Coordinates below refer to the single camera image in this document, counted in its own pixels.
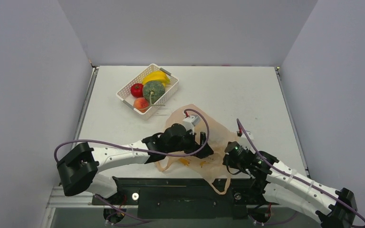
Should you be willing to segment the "fake red tomato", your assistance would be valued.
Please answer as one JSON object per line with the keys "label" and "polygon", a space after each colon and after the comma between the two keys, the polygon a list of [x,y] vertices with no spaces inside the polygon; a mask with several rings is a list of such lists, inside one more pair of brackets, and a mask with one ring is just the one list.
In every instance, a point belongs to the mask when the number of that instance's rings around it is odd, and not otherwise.
{"label": "fake red tomato", "polygon": [[133,84],[130,88],[130,93],[135,98],[143,97],[143,87],[144,85],[141,83]]}

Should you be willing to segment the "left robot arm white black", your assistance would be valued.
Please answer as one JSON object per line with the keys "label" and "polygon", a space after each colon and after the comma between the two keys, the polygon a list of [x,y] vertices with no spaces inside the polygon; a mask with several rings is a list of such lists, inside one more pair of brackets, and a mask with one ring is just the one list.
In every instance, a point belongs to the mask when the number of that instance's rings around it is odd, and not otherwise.
{"label": "left robot arm white black", "polygon": [[123,191],[117,180],[100,172],[130,165],[148,164],[163,160],[166,156],[194,156],[204,159],[214,153],[207,143],[208,135],[200,132],[196,142],[193,129],[187,130],[176,123],[162,133],[143,138],[128,145],[105,143],[105,147],[91,147],[89,141],[80,142],[62,159],[57,161],[57,170],[65,196],[75,196],[84,191],[98,194],[110,204],[122,200]]}

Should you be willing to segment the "fake peach orange red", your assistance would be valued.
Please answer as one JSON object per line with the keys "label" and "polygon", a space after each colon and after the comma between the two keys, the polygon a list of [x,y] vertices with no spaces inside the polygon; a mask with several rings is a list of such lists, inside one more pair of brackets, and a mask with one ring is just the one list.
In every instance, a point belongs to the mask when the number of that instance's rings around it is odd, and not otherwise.
{"label": "fake peach orange red", "polygon": [[145,113],[149,108],[149,102],[144,97],[135,99],[133,107],[141,113]]}

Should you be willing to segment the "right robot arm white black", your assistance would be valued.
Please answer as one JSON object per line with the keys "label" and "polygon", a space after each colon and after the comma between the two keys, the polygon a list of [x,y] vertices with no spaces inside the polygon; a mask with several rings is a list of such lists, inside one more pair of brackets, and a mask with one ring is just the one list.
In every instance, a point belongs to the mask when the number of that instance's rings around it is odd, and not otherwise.
{"label": "right robot arm white black", "polygon": [[250,199],[276,203],[302,213],[323,228],[350,228],[357,205],[352,191],[315,182],[276,157],[253,153],[237,141],[228,142],[223,164],[250,176]]}

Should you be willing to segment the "translucent orange plastic bag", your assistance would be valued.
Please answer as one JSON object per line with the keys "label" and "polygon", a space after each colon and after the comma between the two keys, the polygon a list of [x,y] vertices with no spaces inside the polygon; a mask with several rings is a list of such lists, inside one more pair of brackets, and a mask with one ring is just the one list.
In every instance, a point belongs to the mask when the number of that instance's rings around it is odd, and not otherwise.
{"label": "translucent orange plastic bag", "polygon": [[[228,142],[239,141],[240,138],[237,136],[236,133],[231,132],[228,128],[214,120],[212,117],[207,115],[203,110],[201,110],[194,104],[182,106],[172,112],[168,119],[165,121],[165,128],[170,127],[172,124],[175,123],[182,124],[183,119],[186,117],[184,113],[184,110],[186,109],[194,109],[205,117],[205,120],[210,127],[208,145],[214,151],[214,154],[203,159],[194,156],[168,156],[167,163],[164,167],[161,165],[160,161],[157,161],[155,163],[155,166],[160,172],[167,173],[167,170],[171,169],[172,171],[170,173],[182,174],[183,178],[187,178],[187,175],[185,175],[183,172],[190,169],[199,174],[217,194],[224,195],[227,193],[232,178],[232,175],[227,171],[225,165],[222,164],[223,157],[225,155],[224,151]],[[213,182],[217,178],[221,177],[226,178],[223,191],[219,191],[213,185]]]}

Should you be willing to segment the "fake yellow banana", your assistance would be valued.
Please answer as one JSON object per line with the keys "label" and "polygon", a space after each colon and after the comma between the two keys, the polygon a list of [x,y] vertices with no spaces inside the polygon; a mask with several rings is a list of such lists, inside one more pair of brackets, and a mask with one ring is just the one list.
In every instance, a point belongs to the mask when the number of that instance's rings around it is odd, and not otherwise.
{"label": "fake yellow banana", "polygon": [[146,83],[150,81],[159,81],[163,84],[163,86],[166,86],[170,84],[170,79],[167,76],[167,74],[163,71],[154,71],[148,74],[146,77],[143,78],[142,84],[145,85]]}

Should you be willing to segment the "fake green netted melon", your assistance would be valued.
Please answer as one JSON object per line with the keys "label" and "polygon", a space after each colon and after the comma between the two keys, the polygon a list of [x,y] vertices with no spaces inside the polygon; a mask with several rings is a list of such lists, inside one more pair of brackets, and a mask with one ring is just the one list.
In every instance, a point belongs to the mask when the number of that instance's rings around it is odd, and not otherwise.
{"label": "fake green netted melon", "polygon": [[143,96],[149,104],[155,104],[165,94],[165,86],[159,81],[150,81],[143,87]]}

